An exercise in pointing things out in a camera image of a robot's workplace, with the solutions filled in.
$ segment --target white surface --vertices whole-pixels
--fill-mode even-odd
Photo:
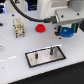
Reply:
[[[37,18],[37,13],[34,11],[27,14]],[[38,23],[30,22],[22,17],[25,37],[16,38],[13,18],[21,17],[19,14],[15,14],[15,17],[12,17],[12,14],[0,15],[0,22],[4,24],[3,27],[0,27],[0,46],[3,47],[3,50],[0,51],[0,84],[84,61],[84,33],[80,29],[72,38],[58,39],[54,35],[54,25],[44,24],[46,32],[37,33],[35,27]],[[25,53],[53,45],[62,45],[61,49],[67,59],[29,68]]]

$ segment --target screw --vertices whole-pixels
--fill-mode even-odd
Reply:
[[[62,38],[59,38],[59,39],[62,39]]]
[[[38,59],[38,53],[37,52],[35,53],[35,59]]]
[[[77,13],[77,15],[80,15],[79,13]]]
[[[56,29],[56,28],[54,28],[54,29]]]
[[[4,67],[2,67],[2,69],[4,69]]]
[[[0,23],[0,26],[3,26],[3,23]]]
[[[50,55],[53,55],[53,47],[50,49]]]
[[[64,17],[64,15],[61,16],[62,18]]]
[[[12,14],[12,16],[14,16],[14,14]]]
[[[0,51],[2,51],[3,50],[3,47],[2,46],[0,46]]]

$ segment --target table surface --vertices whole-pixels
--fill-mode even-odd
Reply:
[[[26,78],[11,84],[83,84],[84,62]]]
[[[36,11],[26,12],[26,14],[37,18]],[[80,29],[72,38],[59,39],[54,34],[55,25],[44,24],[46,32],[37,33],[35,27],[39,23],[30,22],[17,13],[14,15],[14,17],[11,13],[0,15],[0,22],[4,24],[0,27],[0,46],[3,47],[0,51],[0,84],[11,83],[84,61],[84,33]],[[23,19],[25,37],[15,37],[13,18]],[[25,53],[54,45],[60,46],[67,59],[29,68]]]

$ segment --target cable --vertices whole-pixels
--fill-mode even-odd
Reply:
[[[12,6],[15,8],[15,10],[21,14],[23,17],[29,19],[30,21],[34,21],[34,22],[44,22],[44,23],[57,23],[57,19],[56,19],[56,16],[52,16],[50,18],[46,18],[44,20],[39,20],[39,19],[35,19],[35,18],[31,18],[29,16],[27,16],[26,14],[24,14],[14,3],[13,0],[10,0]]]
[[[20,11],[20,9],[15,5],[14,1],[13,0],[10,0],[12,6],[16,9],[16,11],[21,14],[23,17],[29,19],[30,21],[35,21],[35,22],[45,22],[44,20],[38,20],[38,19],[35,19],[35,18],[31,18],[29,16],[27,16],[26,14],[24,14],[22,11]]]

